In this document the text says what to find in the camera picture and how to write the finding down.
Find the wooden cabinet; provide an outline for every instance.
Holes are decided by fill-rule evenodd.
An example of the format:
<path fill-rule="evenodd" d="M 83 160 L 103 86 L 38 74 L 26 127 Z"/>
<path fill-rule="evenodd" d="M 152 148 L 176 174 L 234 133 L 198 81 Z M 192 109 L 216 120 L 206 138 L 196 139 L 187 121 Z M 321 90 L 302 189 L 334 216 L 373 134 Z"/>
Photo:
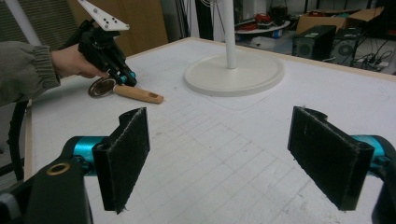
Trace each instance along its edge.
<path fill-rule="evenodd" d="M 67 0 L 78 26 L 92 17 L 78 2 Z M 90 0 L 90 3 L 130 25 L 116 39 L 125 56 L 167 44 L 160 0 Z"/>

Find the cardboard box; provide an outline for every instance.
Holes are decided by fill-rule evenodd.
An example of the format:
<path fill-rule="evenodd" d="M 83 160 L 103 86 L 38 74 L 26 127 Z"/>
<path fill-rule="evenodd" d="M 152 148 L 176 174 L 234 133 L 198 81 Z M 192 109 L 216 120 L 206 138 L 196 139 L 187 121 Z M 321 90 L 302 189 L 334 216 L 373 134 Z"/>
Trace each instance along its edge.
<path fill-rule="evenodd" d="M 369 8 L 363 10 L 316 10 L 314 12 L 308 12 L 302 15 L 298 21 L 296 34 L 300 34 L 309 28 L 316 25 L 335 25 L 337 30 L 340 28 L 353 28 L 358 27 L 363 21 L 371 21 L 375 17 L 379 16 L 384 8 Z M 322 16 L 311 16 L 313 13 Z M 335 15 L 349 14 L 346 17 L 335 17 Z"/>

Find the round white base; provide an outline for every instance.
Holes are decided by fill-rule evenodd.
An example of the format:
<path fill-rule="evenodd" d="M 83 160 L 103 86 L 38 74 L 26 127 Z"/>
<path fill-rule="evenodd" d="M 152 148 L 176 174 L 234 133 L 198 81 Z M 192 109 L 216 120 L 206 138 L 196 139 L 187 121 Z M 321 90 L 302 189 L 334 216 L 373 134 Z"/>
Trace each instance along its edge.
<path fill-rule="evenodd" d="M 191 65 L 185 72 L 187 86 L 210 96 L 243 96 L 266 91 L 280 82 L 283 63 L 270 55 L 237 51 L 236 68 L 227 68 L 226 54 Z"/>

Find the white robotic hand bracket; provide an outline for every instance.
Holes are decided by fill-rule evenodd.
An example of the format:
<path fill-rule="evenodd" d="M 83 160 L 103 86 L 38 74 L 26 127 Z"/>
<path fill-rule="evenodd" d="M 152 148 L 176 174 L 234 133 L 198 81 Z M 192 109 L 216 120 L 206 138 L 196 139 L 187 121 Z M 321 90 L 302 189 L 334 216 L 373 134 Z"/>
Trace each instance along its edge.
<path fill-rule="evenodd" d="M 125 24 L 119 19 L 106 13 L 99 7 L 94 6 L 86 0 L 78 0 L 84 9 L 92 16 L 96 23 L 105 31 L 123 31 L 129 30 L 129 24 Z"/>

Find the gray sleeve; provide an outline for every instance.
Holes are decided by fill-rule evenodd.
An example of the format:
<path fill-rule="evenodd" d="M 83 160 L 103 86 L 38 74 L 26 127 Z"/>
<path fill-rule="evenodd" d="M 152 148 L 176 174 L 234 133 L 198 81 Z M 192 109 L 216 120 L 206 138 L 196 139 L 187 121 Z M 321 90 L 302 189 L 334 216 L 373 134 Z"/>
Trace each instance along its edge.
<path fill-rule="evenodd" d="M 32 99 L 60 85 L 48 46 L 0 43 L 0 106 Z"/>

